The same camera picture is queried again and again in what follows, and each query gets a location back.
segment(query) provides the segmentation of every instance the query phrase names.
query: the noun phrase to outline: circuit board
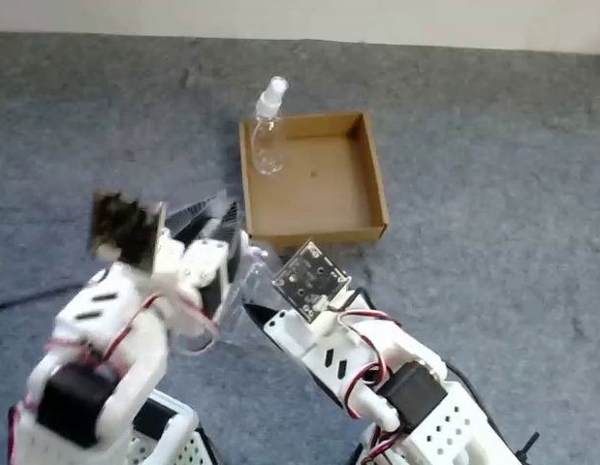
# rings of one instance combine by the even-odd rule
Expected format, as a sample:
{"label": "circuit board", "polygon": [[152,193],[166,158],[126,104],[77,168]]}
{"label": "circuit board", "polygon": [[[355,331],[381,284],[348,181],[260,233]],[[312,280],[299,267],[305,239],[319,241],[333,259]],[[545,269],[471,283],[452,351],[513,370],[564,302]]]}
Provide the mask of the circuit board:
{"label": "circuit board", "polygon": [[312,323],[323,311],[321,303],[332,300],[349,280],[314,242],[308,241],[280,269],[272,284]]}

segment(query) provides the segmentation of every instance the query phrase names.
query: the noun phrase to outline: cardboard box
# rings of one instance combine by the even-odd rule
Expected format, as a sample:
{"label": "cardboard box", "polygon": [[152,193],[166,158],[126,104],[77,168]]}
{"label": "cardboard box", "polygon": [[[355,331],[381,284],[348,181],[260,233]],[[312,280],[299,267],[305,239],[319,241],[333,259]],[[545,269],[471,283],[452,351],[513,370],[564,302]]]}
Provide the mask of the cardboard box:
{"label": "cardboard box", "polygon": [[276,246],[372,242],[388,226],[384,187],[361,112],[286,116],[284,168],[258,173],[251,162],[254,123],[239,124],[247,229]]}

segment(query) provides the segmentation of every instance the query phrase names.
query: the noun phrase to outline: transparent object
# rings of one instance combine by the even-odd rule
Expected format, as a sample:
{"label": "transparent object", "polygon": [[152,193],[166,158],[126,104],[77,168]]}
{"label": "transparent object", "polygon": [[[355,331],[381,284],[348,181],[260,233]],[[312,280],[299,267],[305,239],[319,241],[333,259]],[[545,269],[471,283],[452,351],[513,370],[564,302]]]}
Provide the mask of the transparent object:
{"label": "transparent object", "polygon": [[267,244],[250,244],[245,235],[236,278],[214,317],[219,333],[206,329],[196,336],[193,334],[198,331],[175,332],[173,349],[184,356],[198,356],[217,341],[239,346],[267,346],[267,338],[247,316],[243,303],[259,303],[276,310],[285,308],[286,301],[271,284],[281,266],[282,261],[273,248]]}
{"label": "transparent object", "polygon": [[284,123],[280,115],[256,118],[252,132],[252,165],[260,174],[274,174],[284,166]]}

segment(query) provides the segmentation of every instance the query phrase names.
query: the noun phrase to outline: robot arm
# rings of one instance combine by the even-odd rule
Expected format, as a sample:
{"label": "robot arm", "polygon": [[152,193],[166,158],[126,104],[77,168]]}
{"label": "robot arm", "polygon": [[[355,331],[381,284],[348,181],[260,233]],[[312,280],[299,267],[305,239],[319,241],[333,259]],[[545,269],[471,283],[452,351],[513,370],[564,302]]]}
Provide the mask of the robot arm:
{"label": "robot arm", "polygon": [[[96,199],[93,249],[115,262],[57,315],[17,407],[12,464],[32,463],[36,445],[52,450],[47,463],[123,465],[135,418],[166,373],[169,333],[208,333],[214,341],[247,248],[237,205],[221,220],[198,218],[195,231],[175,238],[162,229],[163,219],[161,205],[148,210],[120,196]],[[207,236],[197,236],[205,227]],[[166,453],[177,428],[196,425],[189,415],[168,421],[159,443]],[[150,463],[162,463],[155,458],[160,453]]]}
{"label": "robot arm", "polygon": [[349,281],[308,242],[273,282],[294,308],[246,310],[352,418],[374,422],[353,463],[521,465],[446,363]]}

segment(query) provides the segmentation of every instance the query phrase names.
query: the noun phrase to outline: spray nozzle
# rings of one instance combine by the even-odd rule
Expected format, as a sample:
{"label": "spray nozzle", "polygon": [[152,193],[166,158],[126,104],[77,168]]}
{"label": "spray nozzle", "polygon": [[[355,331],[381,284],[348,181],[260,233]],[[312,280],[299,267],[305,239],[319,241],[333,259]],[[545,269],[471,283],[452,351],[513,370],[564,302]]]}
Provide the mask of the spray nozzle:
{"label": "spray nozzle", "polygon": [[274,76],[268,88],[261,94],[257,102],[257,115],[273,118],[282,105],[282,97],[289,87],[289,82],[284,77]]}

